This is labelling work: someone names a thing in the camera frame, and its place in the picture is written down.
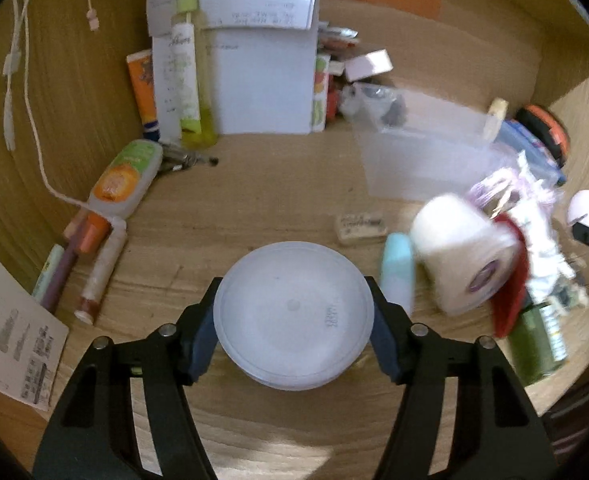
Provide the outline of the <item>green glass jar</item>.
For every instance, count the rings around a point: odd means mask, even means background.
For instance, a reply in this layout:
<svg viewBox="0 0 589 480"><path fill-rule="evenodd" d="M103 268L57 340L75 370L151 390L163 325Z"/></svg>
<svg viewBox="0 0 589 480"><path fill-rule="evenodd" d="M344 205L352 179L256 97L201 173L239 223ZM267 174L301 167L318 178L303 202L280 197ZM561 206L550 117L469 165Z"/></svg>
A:
<svg viewBox="0 0 589 480"><path fill-rule="evenodd" d="M568 359L560 320L550 304L527 304L508 342L516 374L524 386L551 376Z"/></svg>

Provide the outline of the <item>red pouch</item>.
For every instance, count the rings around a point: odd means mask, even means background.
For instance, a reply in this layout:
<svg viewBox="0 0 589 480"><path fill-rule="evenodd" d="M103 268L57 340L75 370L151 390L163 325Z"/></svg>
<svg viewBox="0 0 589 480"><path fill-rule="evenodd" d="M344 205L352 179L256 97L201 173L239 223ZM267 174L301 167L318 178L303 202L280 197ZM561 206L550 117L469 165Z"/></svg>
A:
<svg viewBox="0 0 589 480"><path fill-rule="evenodd" d="M507 226L518 240L514 269L509 273L506 283L490 300L493 310L494 336L502 339L513 330L525 301L530 263L526 239L519 226L505 212L499 214L494 222Z"/></svg>

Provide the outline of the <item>white AB eraser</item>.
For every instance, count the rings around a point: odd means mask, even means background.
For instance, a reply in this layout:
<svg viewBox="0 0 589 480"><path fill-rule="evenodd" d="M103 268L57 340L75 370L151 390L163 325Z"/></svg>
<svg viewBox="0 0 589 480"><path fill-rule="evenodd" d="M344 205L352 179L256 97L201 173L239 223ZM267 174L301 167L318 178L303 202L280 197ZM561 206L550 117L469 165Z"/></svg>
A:
<svg viewBox="0 0 589 480"><path fill-rule="evenodd" d="M342 214L335 220L338 242L343 246L383 240L388 235L388 226L382 214L361 212Z"/></svg>

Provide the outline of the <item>pink round mini fan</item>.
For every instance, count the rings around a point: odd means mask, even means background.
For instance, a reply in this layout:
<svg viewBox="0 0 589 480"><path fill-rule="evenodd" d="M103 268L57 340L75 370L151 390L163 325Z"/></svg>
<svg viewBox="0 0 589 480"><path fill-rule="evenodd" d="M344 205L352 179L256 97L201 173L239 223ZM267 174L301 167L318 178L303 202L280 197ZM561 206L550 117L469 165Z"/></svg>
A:
<svg viewBox="0 0 589 480"><path fill-rule="evenodd" d="M569 226L580 223L589 228L589 190L576 192L570 199L567 210Z"/></svg>

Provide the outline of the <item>receipt paper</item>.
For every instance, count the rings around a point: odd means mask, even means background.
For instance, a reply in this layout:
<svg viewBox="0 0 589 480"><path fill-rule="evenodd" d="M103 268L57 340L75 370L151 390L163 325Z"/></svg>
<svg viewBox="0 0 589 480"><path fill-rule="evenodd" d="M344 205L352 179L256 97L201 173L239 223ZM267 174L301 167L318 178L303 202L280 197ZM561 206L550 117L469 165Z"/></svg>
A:
<svg viewBox="0 0 589 480"><path fill-rule="evenodd" d="M68 335L0 263L0 392L47 412Z"/></svg>

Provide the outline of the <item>white brown lip tube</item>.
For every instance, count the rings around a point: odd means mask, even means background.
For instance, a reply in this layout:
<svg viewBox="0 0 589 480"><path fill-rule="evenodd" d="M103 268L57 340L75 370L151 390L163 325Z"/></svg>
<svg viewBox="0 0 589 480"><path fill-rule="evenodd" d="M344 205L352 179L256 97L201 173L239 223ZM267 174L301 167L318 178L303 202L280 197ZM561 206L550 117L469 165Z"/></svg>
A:
<svg viewBox="0 0 589 480"><path fill-rule="evenodd" d="M112 231L99 251L74 312L75 317L87 325L94 325L98 318L104 292L127 241L124 220L113 218L111 226Z"/></svg>

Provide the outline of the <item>orange capped marker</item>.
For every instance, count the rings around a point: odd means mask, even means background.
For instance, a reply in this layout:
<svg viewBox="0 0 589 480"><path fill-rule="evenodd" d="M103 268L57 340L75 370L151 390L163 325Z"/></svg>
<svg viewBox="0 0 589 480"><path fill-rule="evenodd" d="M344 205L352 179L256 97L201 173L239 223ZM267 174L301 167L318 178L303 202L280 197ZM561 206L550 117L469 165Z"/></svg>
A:
<svg viewBox="0 0 589 480"><path fill-rule="evenodd" d="M81 255L92 255L104 241L111 226L109 221L94 212L86 212L80 224L81 237L76 250Z"/></svg>

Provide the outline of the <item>orange green lotion tube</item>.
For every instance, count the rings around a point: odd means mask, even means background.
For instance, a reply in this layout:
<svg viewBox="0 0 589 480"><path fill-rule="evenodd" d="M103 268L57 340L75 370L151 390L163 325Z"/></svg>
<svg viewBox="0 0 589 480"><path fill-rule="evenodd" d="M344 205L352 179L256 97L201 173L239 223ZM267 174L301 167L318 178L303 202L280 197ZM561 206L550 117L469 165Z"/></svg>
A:
<svg viewBox="0 0 589 480"><path fill-rule="evenodd" d="M125 145L90 191L89 207L106 218L130 218L157 177L162 158L157 142L139 139Z"/></svg>

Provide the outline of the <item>black pens cluster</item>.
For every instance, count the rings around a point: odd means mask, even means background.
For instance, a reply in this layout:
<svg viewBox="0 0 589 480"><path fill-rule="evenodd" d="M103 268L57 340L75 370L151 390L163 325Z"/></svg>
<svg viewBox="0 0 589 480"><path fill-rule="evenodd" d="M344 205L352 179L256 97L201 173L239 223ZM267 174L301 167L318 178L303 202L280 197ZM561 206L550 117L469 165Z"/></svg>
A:
<svg viewBox="0 0 589 480"><path fill-rule="evenodd" d="M162 143L161 146L163 156L158 170L158 176L187 170L198 165L206 165L210 167L216 167L218 165L217 157L186 150L186 148L180 148L175 144Z"/></svg>

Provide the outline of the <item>clear plastic storage bin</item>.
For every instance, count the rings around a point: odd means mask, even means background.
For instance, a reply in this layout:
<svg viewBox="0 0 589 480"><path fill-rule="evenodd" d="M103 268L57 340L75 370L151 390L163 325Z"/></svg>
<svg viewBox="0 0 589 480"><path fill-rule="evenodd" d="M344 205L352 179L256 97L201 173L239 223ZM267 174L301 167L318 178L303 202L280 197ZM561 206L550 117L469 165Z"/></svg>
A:
<svg viewBox="0 0 589 480"><path fill-rule="evenodd" d="M485 137L494 119L430 94L352 84L340 110L359 144L368 192L377 198L464 195L495 171L518 167L513 148Z"/></svg>

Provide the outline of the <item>blue patchwork pencil case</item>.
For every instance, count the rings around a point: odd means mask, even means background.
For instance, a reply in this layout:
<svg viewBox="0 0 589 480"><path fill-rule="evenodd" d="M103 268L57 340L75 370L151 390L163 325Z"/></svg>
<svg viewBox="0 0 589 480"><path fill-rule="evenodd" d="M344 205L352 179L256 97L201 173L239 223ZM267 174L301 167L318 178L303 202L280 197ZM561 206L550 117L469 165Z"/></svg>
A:
<svg viewBox="0 0 589 480"><path fill-rule="evenodd" d="M509 146L517 153L524 152L531 174L551 188L563 186L567 182L566 176L549 150L520 122L504 120L496 142Z"/></svg>

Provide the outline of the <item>black orange zip case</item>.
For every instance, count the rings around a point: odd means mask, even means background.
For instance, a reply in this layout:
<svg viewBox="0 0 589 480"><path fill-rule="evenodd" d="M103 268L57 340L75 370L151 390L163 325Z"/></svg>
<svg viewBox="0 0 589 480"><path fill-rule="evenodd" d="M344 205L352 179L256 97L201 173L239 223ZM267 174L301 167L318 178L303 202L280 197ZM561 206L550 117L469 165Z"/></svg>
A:
<svg viewBox="0 0 589 480"><path fill-rule="evenodd" d="M547 108L527 104L517 110L515 118L539 139L563 168L570 154L570 136L564 124Z"/></svg>

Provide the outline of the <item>cream lotion bottle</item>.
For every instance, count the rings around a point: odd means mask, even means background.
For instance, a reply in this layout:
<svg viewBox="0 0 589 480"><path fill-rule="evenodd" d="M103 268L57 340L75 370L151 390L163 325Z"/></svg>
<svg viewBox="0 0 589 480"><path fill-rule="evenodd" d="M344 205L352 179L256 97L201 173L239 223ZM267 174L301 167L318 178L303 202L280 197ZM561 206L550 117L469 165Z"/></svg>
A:
<svg viewBox="0 0 589 480"><path fill-rule="evenodd" d="M493 142L499 135L508 112L508 102L502 98L495 98L488 111L487 120L483 127L483 139Z"/></svg>

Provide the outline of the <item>fruit pattern box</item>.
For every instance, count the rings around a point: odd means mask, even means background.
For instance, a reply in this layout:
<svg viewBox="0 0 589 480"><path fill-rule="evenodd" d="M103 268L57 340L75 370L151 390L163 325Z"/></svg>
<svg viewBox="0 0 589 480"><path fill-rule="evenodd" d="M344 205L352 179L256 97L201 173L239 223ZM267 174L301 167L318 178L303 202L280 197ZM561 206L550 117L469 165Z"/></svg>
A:
<svg viewBox="0 0 589 480"><path fill-rule="evenodd" d="M311 122L313 132L325 129L330 62L331 56L329 54L319 53L316 55Z"/></svg>

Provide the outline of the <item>stack of books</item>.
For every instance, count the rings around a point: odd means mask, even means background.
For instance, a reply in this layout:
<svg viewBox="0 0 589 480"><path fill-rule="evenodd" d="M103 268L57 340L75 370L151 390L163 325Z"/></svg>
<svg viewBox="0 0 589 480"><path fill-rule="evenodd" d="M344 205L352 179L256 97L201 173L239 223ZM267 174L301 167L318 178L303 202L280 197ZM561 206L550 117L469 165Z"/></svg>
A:
<svg viewBox="0 0 589 480"><path fill-rule="evenodd" d="M333 26L321 21L317 29L317 52L334 58L349 58L360 45L359 33L349 27Z"/></svg>

